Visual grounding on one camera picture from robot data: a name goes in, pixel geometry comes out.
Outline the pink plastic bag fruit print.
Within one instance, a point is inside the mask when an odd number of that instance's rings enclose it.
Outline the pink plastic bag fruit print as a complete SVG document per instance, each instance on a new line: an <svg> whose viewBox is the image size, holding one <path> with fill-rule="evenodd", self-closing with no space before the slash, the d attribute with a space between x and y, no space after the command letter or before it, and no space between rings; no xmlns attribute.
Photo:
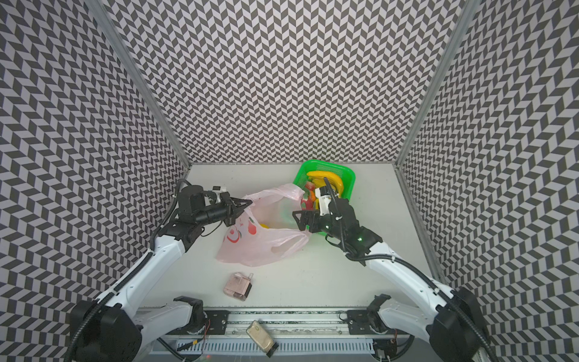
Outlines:
<svg viewBox="0 0 579 362"><path fill-rule="evenodd" d="M298 229L292 213L301 211L304 194L304 190L288 183L246 195L245 199L253 203L226 231L216 259L258 267L281 261L303 249L312 234Z"/></svg>

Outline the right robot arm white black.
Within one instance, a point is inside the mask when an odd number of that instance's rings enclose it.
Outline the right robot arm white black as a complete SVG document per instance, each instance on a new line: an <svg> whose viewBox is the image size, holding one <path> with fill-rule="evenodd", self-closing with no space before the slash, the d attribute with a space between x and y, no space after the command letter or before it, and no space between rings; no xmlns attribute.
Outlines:
<svg viewBox="0 0 579 362"><path fill-rule="evenodd" d="M428 342L444 361L497 361L481 306L466 288L453 289L400 257L374 231L360 225L347 199L317 210L293 212L302 231L337 239L345 257L379 273L410 298L410 306L386 298L371 309L378 324Z"/></svg>

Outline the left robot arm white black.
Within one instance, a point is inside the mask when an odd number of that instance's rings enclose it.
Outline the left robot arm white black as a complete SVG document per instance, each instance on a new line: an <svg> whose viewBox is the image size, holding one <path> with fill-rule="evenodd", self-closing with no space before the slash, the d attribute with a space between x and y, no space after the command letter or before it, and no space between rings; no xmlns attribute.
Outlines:
<svg viewBox="0 0 579 362"><path fill-rule="evenodd" d="M203 235L206 226L233 226L252 205L250 199L206 190L186 179L176 182L173 201L152 232L149 250L109 289L81 301L69 313L70 342L66 361L133 361L155 341L174 330L205 333L210 319L202 300L176 297L139 316L152 288Z"/></svg>

